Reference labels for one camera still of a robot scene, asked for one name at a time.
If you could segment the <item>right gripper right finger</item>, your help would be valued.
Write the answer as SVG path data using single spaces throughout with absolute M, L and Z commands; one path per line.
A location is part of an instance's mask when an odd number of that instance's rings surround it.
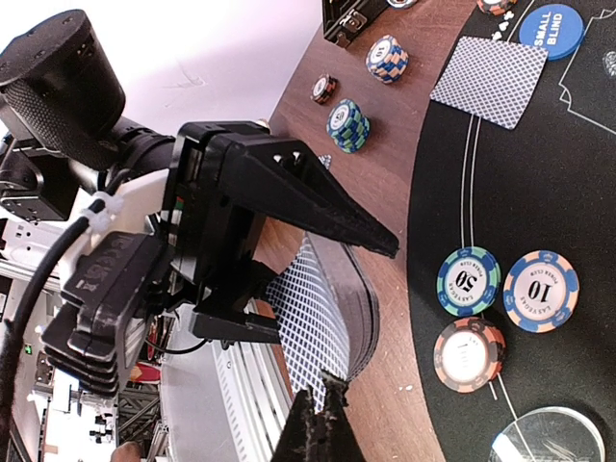
M 325 387 L 322 411 L 317 415 L 318 461 L 360 461 L 361 450 L 346 415 L 348 384 L 330 372 L 322 371 Z

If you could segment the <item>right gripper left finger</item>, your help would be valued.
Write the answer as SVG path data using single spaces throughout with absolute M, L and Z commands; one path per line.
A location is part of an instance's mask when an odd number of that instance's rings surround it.
M 271 461 L 309 461 L 315 422 L 312 390 L 297 392 Z

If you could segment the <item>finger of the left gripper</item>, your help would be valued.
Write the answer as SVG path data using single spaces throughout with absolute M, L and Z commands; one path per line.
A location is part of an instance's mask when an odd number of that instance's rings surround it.
M 249 262 L 225 274 L 193 309 L 190 331 L 194 337 L 227 343 L 279 344 L 274 318 L 244 310 L 251 299 L 266 300 L 267 286 L 276 276 L 261 262 Z
M 231 202 L 327 239 L 393 258 L 398 238 L 356 202 L 299 140 L 236 141 L 225 154 Z

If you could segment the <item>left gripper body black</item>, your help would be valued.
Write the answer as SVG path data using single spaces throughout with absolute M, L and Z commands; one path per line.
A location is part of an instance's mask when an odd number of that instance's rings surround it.
M 265 217 L 232 204 L 219 188 L 228 148 L 270 130 L 250 121 L 188 122 L 172 149 L 162 220 L 172 266 L 195 286 L 217 285 L 249 261 Z

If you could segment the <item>playing card deck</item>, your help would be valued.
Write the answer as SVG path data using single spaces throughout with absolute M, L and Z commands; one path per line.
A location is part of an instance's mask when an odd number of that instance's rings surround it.
M 348 383 L 370 363 L 379 339 L 379 302 L 356 254 L 305 233 L 290 265 L 268 284 L 267 302 L 278 323 L 294 393 L 313 392 L 324 407 L 321 374 Z

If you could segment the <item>orange chip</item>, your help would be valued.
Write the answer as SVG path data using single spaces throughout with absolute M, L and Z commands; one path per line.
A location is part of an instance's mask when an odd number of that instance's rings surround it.
M 475 392 L 501 372 L 506 341 L 501 331 L 481 317 L 460 318 L 438 336 L 433 366 L 440 381 L 459 393 Z

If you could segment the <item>green fifty chip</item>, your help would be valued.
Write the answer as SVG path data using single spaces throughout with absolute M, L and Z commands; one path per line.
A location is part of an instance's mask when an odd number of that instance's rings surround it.
M 442 263 L 436 279 L 441 306 L 458 318 L 477 316 L 495 302 L 501 268 L 494 255 L 480 246 L 453 251 Z

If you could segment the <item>clear dealer button disc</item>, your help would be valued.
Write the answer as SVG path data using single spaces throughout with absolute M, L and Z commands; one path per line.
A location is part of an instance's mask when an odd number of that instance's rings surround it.
M 604 462 L 606 448 L 597 426 L 563 406 L 535 409 L 514 420 L 491 445 L 494 462 Z

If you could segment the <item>card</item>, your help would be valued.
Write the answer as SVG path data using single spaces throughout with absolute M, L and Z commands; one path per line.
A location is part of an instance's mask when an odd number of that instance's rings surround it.
M 462 37 L 430 99 L 513 130 L 548 60 L 544 48 Z

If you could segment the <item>white blue chip stack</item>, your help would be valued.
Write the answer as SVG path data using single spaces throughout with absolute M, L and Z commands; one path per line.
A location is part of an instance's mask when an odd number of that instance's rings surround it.
M 573 315 L 579 289 L 578 275 L 565 257 L 550 250 L 531 251 L 505 277 L 505 312 L 524 331 L 547 333 Z

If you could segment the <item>blue small blind button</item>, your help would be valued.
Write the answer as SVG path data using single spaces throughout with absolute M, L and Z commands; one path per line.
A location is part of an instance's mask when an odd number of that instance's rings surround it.
M 519 42 L 544 48 L 548 60 L 557 61 L 572 55 L 581 44 L 585 25 L 574 8 L 549 4 L 531 11 L 519 28 Z

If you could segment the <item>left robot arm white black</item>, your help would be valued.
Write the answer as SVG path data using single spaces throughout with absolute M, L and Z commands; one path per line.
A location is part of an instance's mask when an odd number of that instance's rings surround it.
M 254 260 L 266 218 L 388 257 L 398 239 L 355 202 L 309 147 L 249 121 L 189 122 L 163 137 L 122 118 L 123 89 L 80 10 L 54 15 L 1 56 L 1 94 L 44 146 L 103 171 L 111 198 L 150 168 L 167 180 L 158 229 L 114 231 L 81 257 L 67 305 L 43 336 L 52 349 L 108 360 L 144 337 L 152 316 L 190 302 L 195 333 L 212 341 L 275 344 L 271 318 L 249 315 L 274 272 Z

